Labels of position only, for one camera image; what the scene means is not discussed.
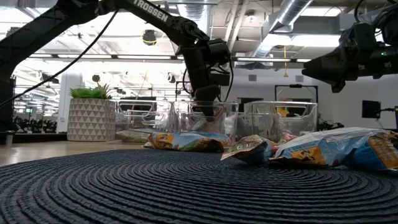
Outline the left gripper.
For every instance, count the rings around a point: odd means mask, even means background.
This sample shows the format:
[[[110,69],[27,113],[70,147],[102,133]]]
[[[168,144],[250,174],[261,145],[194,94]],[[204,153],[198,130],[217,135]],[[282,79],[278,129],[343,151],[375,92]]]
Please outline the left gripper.
[[[230,73],[216,71],[214,65],[230,61],[226,46],[193,46],[186,50],[186,68],[189,74],[192,95],[207,121],[214,121],[213,101],[220,94],[220,86],[228,86]]]

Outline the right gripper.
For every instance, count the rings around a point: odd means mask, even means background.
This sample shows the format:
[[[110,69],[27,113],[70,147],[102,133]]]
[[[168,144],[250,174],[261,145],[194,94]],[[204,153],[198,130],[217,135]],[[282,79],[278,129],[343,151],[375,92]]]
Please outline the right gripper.
[[[324,78],[332,92],[339,93],[345,80],[398,74],[398,45],[378,42],[371,24],[355,23],[343,31],[339,47],[305,62],[302,74]]]

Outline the clear plastic bin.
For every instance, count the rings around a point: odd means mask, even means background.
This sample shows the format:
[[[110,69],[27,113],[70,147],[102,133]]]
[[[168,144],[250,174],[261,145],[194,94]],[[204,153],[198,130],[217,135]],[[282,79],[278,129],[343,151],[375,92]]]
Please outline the clear plastic bin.
[[[281,117],[276,108],[287,107],[291,117]],[[302,136],[317,130],[318,105],[293,101],[252,101],[238,114],[236,139],[257,134],[278,142],[284,134]]]
[[[172,102],[155,100],[117,100],[112,111],[110,128],[115,140],[118,131],[149,129],[155,132],[174,132],[178,129],[175,108]]]
[[[190,132],[189,124],[190,124],[190,114],[195,110],[194,107],[199,106],[199,101],[176,101],[174,103],[175,112],[178,116],[178,130],[180,132]],[[213,101],[213,107],[216,106],[225,106],[228,111],[232,114],[236,115],[235,125],[233,130],[226,134],[229,136],[232,144],[234,144],[236,139],[236,127],[237,127],[237,119],[238,119],[238,104],[237,103],[229,103],[229,102],[219,102]]]

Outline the black monitor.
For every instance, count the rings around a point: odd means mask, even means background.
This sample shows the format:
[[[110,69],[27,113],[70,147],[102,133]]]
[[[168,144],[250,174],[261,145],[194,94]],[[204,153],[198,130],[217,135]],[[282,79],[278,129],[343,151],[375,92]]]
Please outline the black monitor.
[[[362,118],[374,118],[379,119],[381,114],[381,102],[380,101],[362,101]]]

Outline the long ceiling light strip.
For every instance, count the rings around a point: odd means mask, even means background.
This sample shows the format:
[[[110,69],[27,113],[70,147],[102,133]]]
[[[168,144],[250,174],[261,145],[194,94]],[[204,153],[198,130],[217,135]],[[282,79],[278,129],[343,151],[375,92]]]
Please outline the long ceiling light strip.
[[[73,59],[76,54],[32,54],[29,58],[37,59]],[[83,59],[129,59],[129,60],[183,60],[182,56],[174,55],[83,55]],[[239,62],[291,62],[305,63],[309,62],[307,58],[275,58],[275,57],[231,57],[233,61]]]

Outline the round dark woven placemat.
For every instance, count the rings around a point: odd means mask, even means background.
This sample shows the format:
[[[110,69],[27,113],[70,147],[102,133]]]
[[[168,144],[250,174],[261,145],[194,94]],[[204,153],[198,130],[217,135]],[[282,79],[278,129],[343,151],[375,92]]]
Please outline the round dark woven placemat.
[[[0,224],[398,224],[398,177],[117,150],[0,167]]]

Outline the succulent in patterned pot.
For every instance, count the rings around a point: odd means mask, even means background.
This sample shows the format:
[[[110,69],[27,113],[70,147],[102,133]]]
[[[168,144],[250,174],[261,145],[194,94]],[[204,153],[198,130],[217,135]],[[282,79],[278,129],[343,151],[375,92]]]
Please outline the succulent in patterned pot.
[[[114,116],[116,103],[111,100],[109,85],[96,88],[70,89],[67,139],[80,142],[111,141],[115,137]]]

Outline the black background panel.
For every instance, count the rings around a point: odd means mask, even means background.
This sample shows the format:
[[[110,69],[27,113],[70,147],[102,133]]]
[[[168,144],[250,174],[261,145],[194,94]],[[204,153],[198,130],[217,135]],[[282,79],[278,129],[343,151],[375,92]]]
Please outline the black background panel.
[[[0,81],[0,104],[14,96],[14,84],[15,79],[9,79],[9,81]],[[0,132],[14,131],[16,126],[12,119],[14,115],[14,109],[12,102],[8,102],[4,106],[0,106]]]

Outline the black metal gantry frame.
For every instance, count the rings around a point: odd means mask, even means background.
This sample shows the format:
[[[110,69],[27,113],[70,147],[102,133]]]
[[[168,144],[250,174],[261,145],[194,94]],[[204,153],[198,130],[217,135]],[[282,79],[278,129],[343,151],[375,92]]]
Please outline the black metal gantry frame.
[[[318,87],[301,84],[276,85],[274,99],[276,101],[318,103]]]

